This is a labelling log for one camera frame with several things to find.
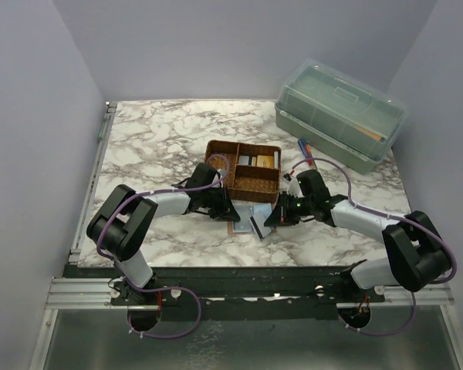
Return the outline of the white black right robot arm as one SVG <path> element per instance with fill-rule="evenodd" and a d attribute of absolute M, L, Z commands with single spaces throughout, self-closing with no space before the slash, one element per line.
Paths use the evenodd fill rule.
<path fill-rule="evenodd" d="M 361 210 L 346 196 L 331 195 L 317 170 L 304 171 L 296 179 L 302 195 L 281 193 L 263 222 L 265 227 L 292 226 L 307 217 L 356 231 L 385 247 L 386 257 L 358 262 L 344 272 L 339 286 L 345 300 L 359 301 L 367 289 L 384 285 L 417 292 L 451 270 L 451 257 L 426 214 L 415 211 L 392 217 Z"/>

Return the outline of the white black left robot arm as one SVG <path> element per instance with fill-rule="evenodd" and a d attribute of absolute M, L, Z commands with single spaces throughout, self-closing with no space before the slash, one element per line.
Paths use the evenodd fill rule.
<path fill-rule="evenodd" d="M 152 221 L 167 216 L 204 213 L 216 221 L 239 221 L 224 180 L 230 171 L 199 163 L 177 186 L 138 193 L 127 185 L 115 187 L 89 222 L 86 236 L 99 255 L 109 259 L 128 280 L 129 295 L 138 304 L 154 299 L 154 272 L 145 261 L 142 243 Z"/>

